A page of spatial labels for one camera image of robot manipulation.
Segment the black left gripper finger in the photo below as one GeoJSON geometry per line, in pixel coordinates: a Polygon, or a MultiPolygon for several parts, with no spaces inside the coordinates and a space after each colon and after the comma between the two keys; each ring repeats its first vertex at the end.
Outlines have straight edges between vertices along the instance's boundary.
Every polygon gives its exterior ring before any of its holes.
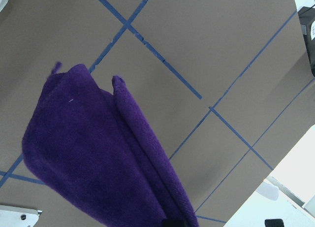
{"type": "Polygon", "coordinates": [[[187,223],[184,220],[164,219],[161,222],[162,227],[187,227],[187,223]]]}

